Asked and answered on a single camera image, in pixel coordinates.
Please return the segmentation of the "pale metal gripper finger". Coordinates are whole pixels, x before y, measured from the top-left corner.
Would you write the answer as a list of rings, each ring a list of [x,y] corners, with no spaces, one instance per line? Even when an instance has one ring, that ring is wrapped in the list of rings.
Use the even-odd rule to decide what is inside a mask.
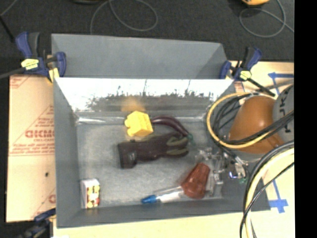
[[[212,197],[221,197],[221,191],[223,187],[222,169],[213,167],[210,174],[210,192]]]
[[[220,155],[212,148],[201,148],[198,150],[199,161],[211,161],[219,159]]]

